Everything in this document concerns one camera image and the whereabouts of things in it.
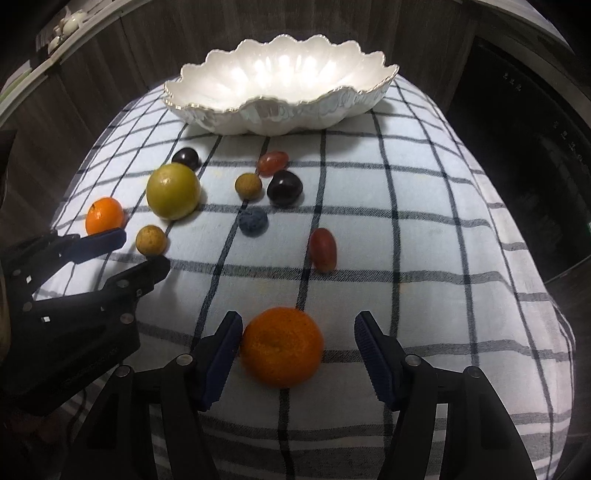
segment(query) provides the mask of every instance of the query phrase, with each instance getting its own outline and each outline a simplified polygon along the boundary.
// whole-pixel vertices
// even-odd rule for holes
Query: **gold-trimmed scalloped edge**
[[[326,40],[330,46],[333,46],[333,47],[338,47],[338,46],[343,45],[345,43],[352,42],[352,43],[354,43],[357,46],[359,52],[363,56],[371,55],[372,53],[376,53],[376,52],[377,53],[381,53],[382,54],[382,68],[386,68],[386,65],[385,65],[385,63],[386,63],[386,57],[385,57],[383,51],[376,50],[376,51],[373,51],[373,52],[370,52],[370,53],[364,53],[364,52],[361,51],[361,46],[355,40],[347,40],[347,41],[345,41],[343,43],[332,43],[328,38],[326,38],[324,35],[321,35],[321,34],[312,35],[310,38],[307,38],[306,40],[296,40],[291,35],[281,34],[281,35],[277,35],[270,42],[265,42],[265,43],[261,43],[261,42],[259,42],[257,40],[253,40],[252,38],[245,38],[244,40],[242,40],[238,44],[238,46],[236,48],[234,48],[234,50],[225,51],[225,50],[214,49],[214,50],[209,51],[208,54],[205,57],[205,61],[203,63],[200,63],[199,65],[196,65],[194,63],[186,63],[186,64],[184,64],[181,67],[180,79],[178,79],[178,80],[167,80],[166,82],[164,82],[164,92],[166,93],[166,95],[168,97],[162,98],[162,101],[169,108],[173,108],[175,110],[198,109],[198,110],[202,110],[202,111],[206,111],[206,112],[211,112],[211,113],[217,113],[217,114],[237,113],[240,110],[242,110],[242,109],[244,109],[244,108],[252,105],[255,102],[259,102],[259,101],[271,101],[271,102],[276,102],[276,103],[280,103],[280,104],[283,104],[283,105],[289,105],[289,106],[292,106],[292,107],[298,107],[300,105],[311,105],[312,103],[316,103],[316,102],[318,102],[320,100],[323,100],[324,98],[327,98],[328,96],[332,95],[333,93],[340,92],[341,90],[346,90],[346,89],[353,90],[357,95],[365,95],[366,93],[374,92],[374,91],[380,89],[381,87],[383,87],[385,84],[391,83],[392,80],[394,79],[394,77],[400,71],[400,65],[397,65],[397,64],[389,65],[389,66],[396,67],[395,70],[394,70],[394,72],[392,74],[388,75],[384,80],[382,80],[381,82],[377,83],[376,85],[374,85],[373,87],[371,87],[369,89],[357,90],[355,87],[352,87],[352,86],[349,86],[349,85],[341,85],[341,86],[339,86],[337,88],[334,88],[332,90],[327,91],[326,93],[323,93],[322,95],[320,95],[317,98],[314,98],[312,100],[300,100],[300,101],[295,102],[295,103],[291,103],[291,102],[288,102],[287,100],[279,99],[277,97],[259,95],[259,96],[256,96],[256,97],[249,98],[244,103],[240,104],[238,107],[235,107],[235,108],[227,108],[225,110],[220,110],[220,109],[217,109],[217,108],[212,108],[212,107],[204,106],[204,105],[201,105],[199,103],[187,103],[186,105],[180,106],[180,105],[178,105],[178,104],[176,104],[176,103],[174,103],[172,101],[173,94],[170,93],[170,91],[168,89],[168,83],[169,82],[175,82],[175,83],[182,82],[183,81],[183,70],[184,70],[185,67],[187,67],[187,66],[200,67],[200,66],[204,65],[207,62],[207,59],[209,58],[209,56],[212,53],[218,53],[219,52],[219,53],[225,53],[225,54],[230,55],[230,54],[234,53],[236,50],[238,50],[240,48],[240,46],[244,42],[247,42],[247,41],[253,41],[253,42],[255,42],[255,43],[263,46],[263,45],[269,45],[272,42],[274,42],[276,39],[281,38],[281,37],[283,37],[283,38],[289,38],[290,40],[293,40],[296,43],[305,43],[305,42],[311,40],[312,38],[322,38],[322,39]]]

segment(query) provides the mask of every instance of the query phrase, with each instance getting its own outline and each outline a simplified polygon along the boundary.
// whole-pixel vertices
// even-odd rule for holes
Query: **scalloped bowl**
[[[322,35],[269,43],[243,40],[236,50],[212,50],[164,84],[164,103],[189,124],[219,135],[269,137],[323,129],[371,109],[386,94],[398,65],[381,51],[365,54],[353,40]]]

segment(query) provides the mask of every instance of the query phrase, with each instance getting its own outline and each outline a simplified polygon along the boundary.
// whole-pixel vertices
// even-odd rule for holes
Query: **tablecloth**
[[[376,478],[396,414],[375,397],[353,337],[370,310],[408,353],[435,367],[480,366],[522,436],[540,479],[563,449],[573,398],[574,337],[547,294],[508,209],[442,112],[398,76],[373,110],[325,131],[282,137],[220,137],[186,125],[160,100],[162,87],[131,102],[92,147],[61,204],[60,234],[85,234],[91,203],[113,196],[125,208],[119,251],[64,267],[39,298],[100,288],[143,261],[135,235],[147,224],[168,235],[168,278],[144,297],[141,348],[127,363],[163,366],[213,333],[228,310],[245,323],[273,306],[297,306],[320,326],[326,351],[315,376],[292,389],[253,380],[234,362],[219,402],[202,424],[222,478]],[[201,205],[163,222],[149,209],[149,175],[182,147],[202,158]],[[259,238],[238,229],[247,207],[235,179],[261,153],[289,153],[304,185],[299,203],[269,214]],[[337,270],[310,268],[318,227],[336,238]],[[68,401],[75,435],[108,373]],[[428,478],[437,478],[446,406],[437,412]],[[160,412],[152,409],[158,474],[170,477]]]

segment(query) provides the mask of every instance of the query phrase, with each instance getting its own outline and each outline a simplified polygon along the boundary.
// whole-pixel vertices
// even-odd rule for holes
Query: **bowl rim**
[[[346,40],[343,43],[332,43],[326,36],[322,35],[322,34],[316,34],[316,35],[312,35],[311,37],[305,39],[305,40],[296,40],[294,37],[292,37],[291,35],[288,34],[280,34],[277,35],[275,38],[273,38],[273,40],[269,41],[269,42],[259,42],[258,40],[254,40],[253,38],[245,38],[244,40],[242,40],[238,46],[236,48],[234,48],[234,50],[231,51],[226,51],[226,50],[219,50],[218,48],[215,48],[213,50],[210,50],[208,52],[208,54],[205,57],[205,61],[200,63],[199,65],[195,64],[195,63],[185,63],[182,67],[181,67],[181,73],[180,73],[180,78],[177,79],[173,79],[173,80],[167,80],[166,82],[164,82],[164,92],[166,94],[165,97],[162,98],[162,101],[169,107],[175,110],[179,110],[179,111],[184,111],[187,109],[199,109],[199,110],[203,110],[206,112],[211,112],[211,113],[236,113],[239,112],[242,109],[247,108],[248,106],[252,105],[253,103],[256,102],[260,102],[260,101],[271,101],[271,102],[275,102],[275,103],[279,103],[282,105],[288,105],[290,107],[297,107],[300,105],[311,105],[312,103],[316,103],[319,102],[321,100],[323,100],[324,98],[336,93],[336,92],[341,92],[342,90],[352,90],[355,94],[357,95],[364,95],[366,93],[370,93],[373,92],[381,87],[383,87],[385,84],[387,83],[391,83],[392,80],[394,79],[394,77],[398,74],[399,70],[400,70],[400,65],[397,65],[395,63],[393,63],[392,65],[389,66],[393,66],[394,68],[394,72],[391,73],[390,75],[388,75],[387,77],[385,77],[382,81],[378,82],[376,85],[368,88],[368,89],[357,89],[351,85],[341,85],[337,88],[334,88],[332,90],[328,90],[327,92],[324,92],[323,94],[319,95],[318,97],[312,99],[312,100],[299,100],[297,102],[288,102],[287,100],[284,99],[280,99],[277,98],[275,96],[267,96],[267,95],[257,95],[254,97],[251,97],[247,100],[245,100],[244,102],[242,102],[239,106],[237,107],[230,107],[230,108],[226,108],[226,109],[218,109],[218,108],[214,108],[214,107],[210,107],[210,106],[206,106],[206,105],[202,105],[200,103],[193,103],[193,102],[189,102],[186,103],[185,105],[179,105],[177,103],[175,103],[173,101],[173,94],[170,92],[170,90],[168,89],[168,84],[169,83],[180,83],[183,81],[183,70],[185,67],[201,67],[203,65],[205,65],[205,63],[207,62],[209,56],[212,53],[225,53],[225,54],[232,54],[234,53],[238,48],[240,48],[240,46],[245,43],[245,42],[255,42],[261,46],[263,45],[269,45],[270,43],[272,43],[273,41],[275,41],[278,38],[288,38],[289,40],[296,42],[296,43],[305,43],[309,40],[311,40],[312,38],[322,38],[324,40],[326,40],[326,42],[328,43],[329,46],[339,46],[339,45],[343,45],[345,43],[354,43],[357,46],[357,49],[359,50],[359,52],[361,53],[362,56],[367,56],[370,55],[372,53],[380,53],[381,57],[382,57],[382,68],[386,68],[385,65],[385,55],[384,52],[381,50],[375,50],[373,52],[370,53],[364,53],[361,51],[361,46],[359,45],[359,43],[357,43],[357,41],[355,40]]]

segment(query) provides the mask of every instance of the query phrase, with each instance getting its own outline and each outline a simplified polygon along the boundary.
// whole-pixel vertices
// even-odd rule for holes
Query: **metal bolt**
[[[117,375],[117,377],[119,378],[123,378],[127,377],[127,375],[129,375],[129,372],[131,372],[131,369],[128,365],[121,365],[117,367],[117,370],[115,370],[115,375]]]
[[[193,361],[193,357],[191,355],[189,355],[188,353],[183,353],[182,355],[179,355],[177,357],[177,363],[179,365],[188,365],[192,361]]]
[[[119,317],[119,320],[121,320],[121,323],[128,325],[134,321],[134,316],[130,313],[124,313],[121,317]]]
[[[422,362],[421,357],[418,355],[407,355],[404,361],[411,367],[418,367]]]
[[[478,367],[468,367],[468,375],[472,378],[480,378],[482,376],[482,370]]]

